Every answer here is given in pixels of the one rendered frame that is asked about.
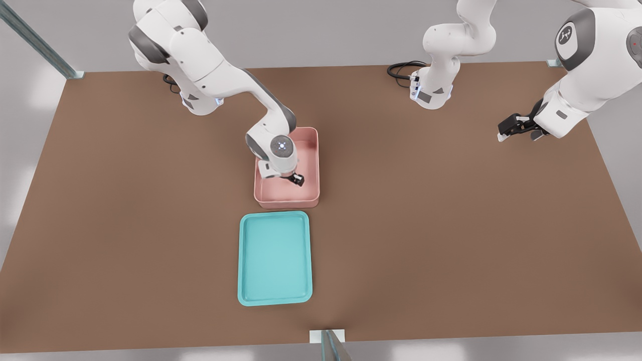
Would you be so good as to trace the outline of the pink rectangular box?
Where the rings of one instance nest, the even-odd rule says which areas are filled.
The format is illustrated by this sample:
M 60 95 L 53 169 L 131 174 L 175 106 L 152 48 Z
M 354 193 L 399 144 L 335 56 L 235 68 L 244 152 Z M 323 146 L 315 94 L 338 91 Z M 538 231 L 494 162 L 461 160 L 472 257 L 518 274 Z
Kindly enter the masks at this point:
M 302 126 L 291 135 L 295 143 L 298 167 L 304 183 L 298 187 L 286 179 L 263 179 L 259 173 L 259 160 L 255 162 L 254 198 L 264 209 L 314 208 L 319 200 L 318 132 L 315 128 Z

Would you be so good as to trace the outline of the pale blue-green tray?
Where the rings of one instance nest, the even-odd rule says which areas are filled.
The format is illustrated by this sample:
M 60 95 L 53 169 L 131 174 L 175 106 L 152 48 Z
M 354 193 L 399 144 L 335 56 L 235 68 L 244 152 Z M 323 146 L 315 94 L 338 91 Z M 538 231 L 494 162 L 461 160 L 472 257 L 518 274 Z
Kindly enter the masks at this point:
M 312 293 L 308 215 L 244 215 L 239 222 L 238 301 L 247 307 L 296 304 L 307 302 Z

